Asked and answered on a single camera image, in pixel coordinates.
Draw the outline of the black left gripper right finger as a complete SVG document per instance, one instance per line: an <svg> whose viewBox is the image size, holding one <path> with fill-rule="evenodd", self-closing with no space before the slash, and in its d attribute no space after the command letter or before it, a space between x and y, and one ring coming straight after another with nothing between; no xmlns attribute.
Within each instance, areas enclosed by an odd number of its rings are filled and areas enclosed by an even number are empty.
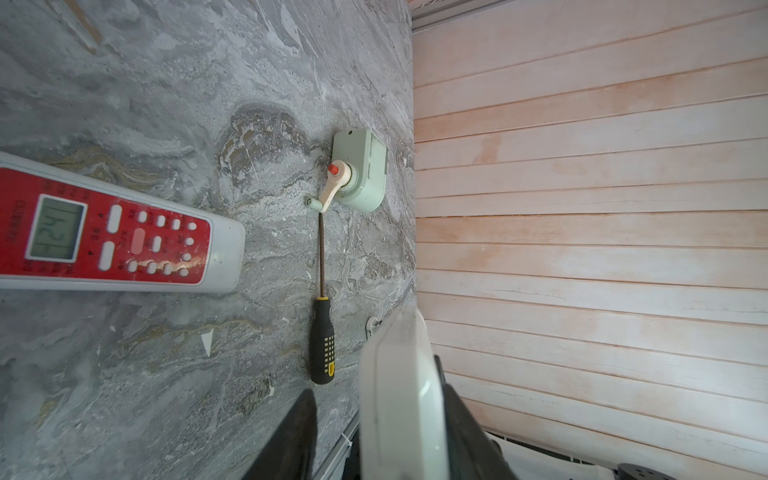
<svg viewBox="0 0 768 480"><path fill-rule="evenodd" d="M441 380L449 459L450 479L517 480L500 447L490 440L447 382L442 362L434 356Z"/></svg>

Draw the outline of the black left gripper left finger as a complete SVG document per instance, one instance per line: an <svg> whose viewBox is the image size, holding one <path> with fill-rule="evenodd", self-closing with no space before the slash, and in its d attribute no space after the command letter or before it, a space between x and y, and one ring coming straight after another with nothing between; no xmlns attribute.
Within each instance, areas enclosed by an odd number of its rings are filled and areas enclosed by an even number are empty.
<svg viewBox="0 0 768 480"><path fill-rule="evenodd" d="M310 479L317 431L315 396L305 389L242 479Z"/></svg>

